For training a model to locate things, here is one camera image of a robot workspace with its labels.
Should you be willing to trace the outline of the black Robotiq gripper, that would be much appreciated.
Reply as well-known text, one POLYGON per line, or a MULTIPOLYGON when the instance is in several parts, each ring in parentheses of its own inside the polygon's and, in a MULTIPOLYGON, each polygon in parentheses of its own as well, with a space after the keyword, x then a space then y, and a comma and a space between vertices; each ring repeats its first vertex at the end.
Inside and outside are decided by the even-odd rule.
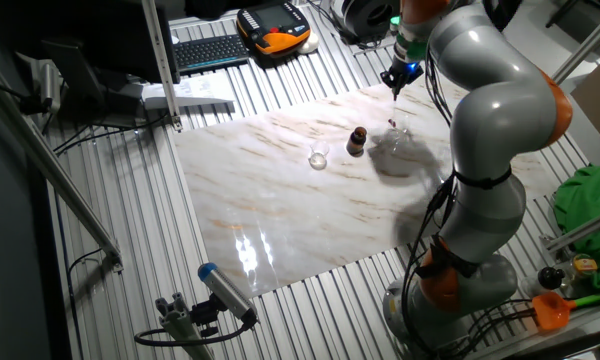
POLYGON ((382 82, 391 88, 393 100, 397 100, 402 88, 411 84, 424 73, 419 62, 406 63, 395 59, 388 70, 380 74, 382 82))

